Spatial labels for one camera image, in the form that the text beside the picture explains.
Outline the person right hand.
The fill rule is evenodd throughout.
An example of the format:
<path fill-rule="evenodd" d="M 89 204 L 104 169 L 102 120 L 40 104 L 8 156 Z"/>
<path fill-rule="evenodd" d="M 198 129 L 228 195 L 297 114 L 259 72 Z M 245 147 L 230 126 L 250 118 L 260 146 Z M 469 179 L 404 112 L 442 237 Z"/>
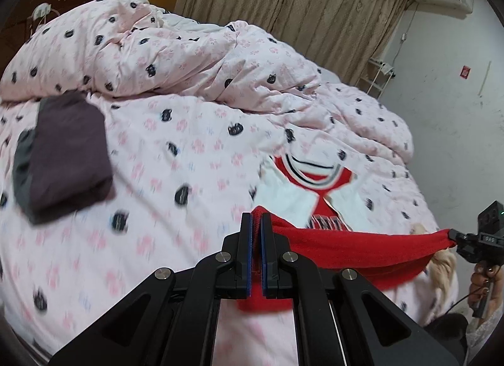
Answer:
<path fill-rule="evenodd" d="M 502 303 L 503 272 L 496 265 L 489 267 L 485 263 L 476 264 L 471 276 L 469 296 L 467 303 L 470 307 L 476 306 L 483 297 L 487 297 L 487 309 L 490 316 Z"/>

